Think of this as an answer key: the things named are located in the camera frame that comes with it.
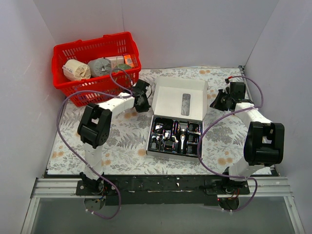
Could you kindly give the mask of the red plastic shopping basket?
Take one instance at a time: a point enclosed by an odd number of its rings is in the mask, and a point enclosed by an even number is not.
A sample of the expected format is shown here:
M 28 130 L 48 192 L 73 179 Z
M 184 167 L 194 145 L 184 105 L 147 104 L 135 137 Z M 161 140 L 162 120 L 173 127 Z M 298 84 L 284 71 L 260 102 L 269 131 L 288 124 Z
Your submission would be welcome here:
M 53 49 L 52 74 L 53 85 L 61 90 L 66 96 L 77 91 L 84 91 L 75 95 L 70 100 L 77 106 L 82 107 L 88 103 L 99 103 L 109 99 L 108 96 L 90 93 L 90 90 L 118 95 L 123 90 L 115 85 L 110 76 L 83 79 L 80 81 L 70 81 L 63 73 L 63 65 L 69 59 L 76 59 L 87 64 L 91 60 L 113 56 L 129 55 L 135 65 L 134 68 L 127 70 L 126 75 L 119 71 L 113 72 L 114 80 L 123 87 L 130 88 L 131 84 L 137 82 L 141 63 L 139 61 L 139 51 L 130 32 L 104 35 L 97 39 L 77 40 L 74 42 L 56 45 Z

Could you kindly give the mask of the black silver hair clipper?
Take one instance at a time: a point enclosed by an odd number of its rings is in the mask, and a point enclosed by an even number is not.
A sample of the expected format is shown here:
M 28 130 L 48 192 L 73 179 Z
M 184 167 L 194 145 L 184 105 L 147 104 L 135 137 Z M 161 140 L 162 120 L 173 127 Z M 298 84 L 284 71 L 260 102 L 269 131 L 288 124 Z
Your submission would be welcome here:
M 180 123 L 180 153 L 183 154 L 184 152 L 184 143 L 186 139 L 186 132 L 187 132 L 187 123 Z

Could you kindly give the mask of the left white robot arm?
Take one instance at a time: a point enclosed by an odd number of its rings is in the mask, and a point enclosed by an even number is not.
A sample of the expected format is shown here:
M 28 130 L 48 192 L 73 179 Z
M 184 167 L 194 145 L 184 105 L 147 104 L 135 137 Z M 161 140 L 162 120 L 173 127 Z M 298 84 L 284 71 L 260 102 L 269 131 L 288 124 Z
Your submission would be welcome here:
M 149 87 L 149 83 L 139 79 L 129 91 L 106 102 L 90 103 L 85 107 L 78 134 L 83 143 L 87 165 L 79 175 L 83 186 L 91 194 L 98 195 L 104 190 L 104 184 L 99 177 L 103 175 L 102 148 L 109 137 L 112 118 L 132 108 L 138 113 L 147 112 L 151 107 L 146 95 Z

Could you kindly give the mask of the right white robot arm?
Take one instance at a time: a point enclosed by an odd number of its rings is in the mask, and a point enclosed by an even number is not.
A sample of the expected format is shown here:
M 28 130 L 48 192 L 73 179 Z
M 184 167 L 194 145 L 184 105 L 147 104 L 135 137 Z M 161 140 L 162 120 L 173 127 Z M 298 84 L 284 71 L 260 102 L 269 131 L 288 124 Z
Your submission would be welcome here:
M 227 194 L 247 186 L 246 178 L 265 167 L 281 163 L 284 151 L 285 127 L 264 117 L 254 103 L 245 98 L 246 85 L 229 81 L 227 87 L 218 90 L 211 108 L 231 111 L 248 127 L 243 157 L 226 168 L 220 187 Z

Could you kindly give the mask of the white hair clipper box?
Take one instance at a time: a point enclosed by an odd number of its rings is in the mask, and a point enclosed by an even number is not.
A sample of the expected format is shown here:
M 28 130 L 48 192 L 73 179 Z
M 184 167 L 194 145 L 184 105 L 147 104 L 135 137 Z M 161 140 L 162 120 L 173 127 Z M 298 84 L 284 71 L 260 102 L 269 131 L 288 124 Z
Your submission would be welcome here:
M 147 141 L 150 156 L 198 161 L 202 156 L 203 120 L 207 113 L 205 80 L 187 78 L 156 79 L 152 103 L 154 112 Z M 180 153 L 180 123 L 187 123 L 184 152 Z

